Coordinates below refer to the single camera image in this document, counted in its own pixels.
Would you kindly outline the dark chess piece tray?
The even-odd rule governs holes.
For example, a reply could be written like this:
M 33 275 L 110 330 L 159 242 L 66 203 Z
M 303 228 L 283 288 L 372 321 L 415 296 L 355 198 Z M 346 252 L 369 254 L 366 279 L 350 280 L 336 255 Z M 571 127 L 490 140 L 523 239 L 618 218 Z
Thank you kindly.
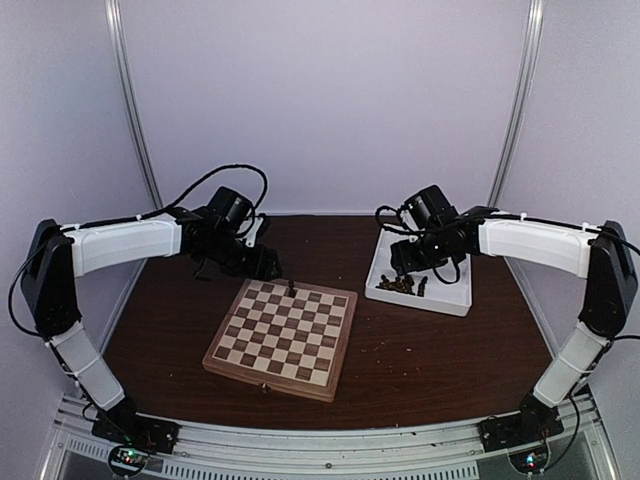
M 420 282 L 419 282 L 419 284 L 418 284 L 417 295 L 418 295 L 419 297 L 424 297 L 424 296 L 425 296 L 425 291 L 426 291 L 427 283 L 428 283 L 428 277 L 427 277 L 427 276 L 424 276 L 424 277 L 420 280 Z

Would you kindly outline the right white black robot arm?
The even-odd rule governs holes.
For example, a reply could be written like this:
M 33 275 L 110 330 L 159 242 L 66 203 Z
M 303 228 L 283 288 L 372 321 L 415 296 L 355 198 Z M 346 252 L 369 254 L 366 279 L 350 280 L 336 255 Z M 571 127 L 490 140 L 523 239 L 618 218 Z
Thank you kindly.
M 401 208 L 416 226 L 399 229 L 402 238 L 391 246 L 391 266 L 399 276 L 484 255 L 524 260 L 585 280 L 577 326 L 513 419 L 519 440 L 535 440 L 550 426 L 555 407 L 624 329 L 639 287 L 632 260 L 638 247 L 616 221 L 573 225 L 488 206 L 460 213 L 436 185 L 414 194 Z

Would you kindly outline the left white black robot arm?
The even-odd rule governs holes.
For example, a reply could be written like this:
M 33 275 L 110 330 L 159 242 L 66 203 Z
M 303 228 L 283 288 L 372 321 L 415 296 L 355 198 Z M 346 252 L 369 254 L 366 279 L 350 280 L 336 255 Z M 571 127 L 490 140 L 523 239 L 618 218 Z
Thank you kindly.
M 175 205 L 156 216 L 70 226 L 49 219 L 37 226 L 16 277 L 34 320 L 31 333 L 49 344 L 121 443 L 137 442 L 144 424 L 81 323 L 76 279 L 114 265 L 177 255 L 212 261 L 232 277 L 278 279 L 277 252 L 257 242 L 268 225 L 249 199 L 221 187 L 194 211 Z

